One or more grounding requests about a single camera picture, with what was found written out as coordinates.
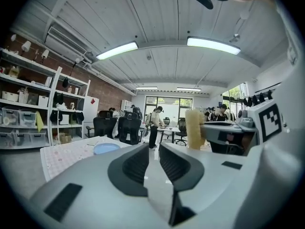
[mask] air conditioner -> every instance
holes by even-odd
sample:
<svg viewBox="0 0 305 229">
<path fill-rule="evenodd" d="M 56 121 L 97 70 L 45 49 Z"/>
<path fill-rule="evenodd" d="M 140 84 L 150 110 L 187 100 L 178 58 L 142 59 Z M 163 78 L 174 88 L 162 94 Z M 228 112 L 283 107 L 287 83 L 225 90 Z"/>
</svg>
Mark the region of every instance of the air conditioner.
<svg viewBox="0 0 305 229">
<path fill-rule="evenodd" d="M 75 61 L 77 58 L 82 61 L 83 55 L 87 52 L 54 27 L 50 27 L 45 45 L 72 61 Z"/>
</svg>

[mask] blue bowl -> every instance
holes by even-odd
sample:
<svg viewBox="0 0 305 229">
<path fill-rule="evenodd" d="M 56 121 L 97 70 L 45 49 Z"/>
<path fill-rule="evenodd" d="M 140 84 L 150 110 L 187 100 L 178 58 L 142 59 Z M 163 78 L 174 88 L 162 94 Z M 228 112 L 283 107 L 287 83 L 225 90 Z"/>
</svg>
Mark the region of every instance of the blue bowl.
<svg viewBox="0 0 305 229">
<path fill-rule="evenodd" d="M 102 143 L 98 144 L 94 147 L 93 153 L 95 155 L 100 155 L 104 153 L 108 153 L 114 150 L 120 149 L 120 146 L 113 143 Z"/>
</svg>

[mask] white tablecloth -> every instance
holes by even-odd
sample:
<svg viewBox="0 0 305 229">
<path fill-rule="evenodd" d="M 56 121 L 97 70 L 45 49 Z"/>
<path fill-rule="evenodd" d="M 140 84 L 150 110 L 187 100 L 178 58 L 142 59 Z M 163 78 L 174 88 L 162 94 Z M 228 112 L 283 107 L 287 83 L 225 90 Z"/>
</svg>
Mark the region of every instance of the white tablecloth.
<svg viewBox="0 0 305 229">
<path fill-rule="evenodd" d="M 97 136 L 72 143 L 40 149 L 41 163 L 46 181 L 53 179 L 77 161 L 93 156 L 93 148 L 100 143 L 114 143 L 120 148 L 130 146 L 106 136 Z"/>
</svg>

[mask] black cap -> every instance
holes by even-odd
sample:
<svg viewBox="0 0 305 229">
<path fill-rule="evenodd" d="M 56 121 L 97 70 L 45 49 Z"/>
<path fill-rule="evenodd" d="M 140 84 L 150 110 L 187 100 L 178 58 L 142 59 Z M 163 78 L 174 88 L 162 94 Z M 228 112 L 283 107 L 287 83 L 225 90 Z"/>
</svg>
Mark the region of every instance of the black cap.
<svg viewBox="0 0 305 229">
<path fill-rule="evenodd" d="M 221 109 L 227 109 L 227 105 L 222 104 L 222 105 L 220 105 L 220 108 L 221 108 Z"/>
</svg>

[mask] man in white shirt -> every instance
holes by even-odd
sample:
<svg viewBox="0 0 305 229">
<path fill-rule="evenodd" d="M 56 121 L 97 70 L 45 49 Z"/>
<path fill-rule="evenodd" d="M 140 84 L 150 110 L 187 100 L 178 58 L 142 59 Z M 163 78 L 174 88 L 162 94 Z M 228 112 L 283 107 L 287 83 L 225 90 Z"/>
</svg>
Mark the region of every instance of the man in white shirt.
<svg viewBox="0 0 305 229">
<path fill-rule="evenodd" d="M 151 135 L 149 137 L 149 148 L 152 150 L 155 150 L 157 147 L 156 145 L 156 139 L 158 135 L 158 128 L 164 126 L 164 122 L 162 119 L 160 119 L 159 113 L 161 113 L 163 108 L 161 106 L 158 106 L 156 111 L 152 112 L 151 117 Z"/>
</svg>

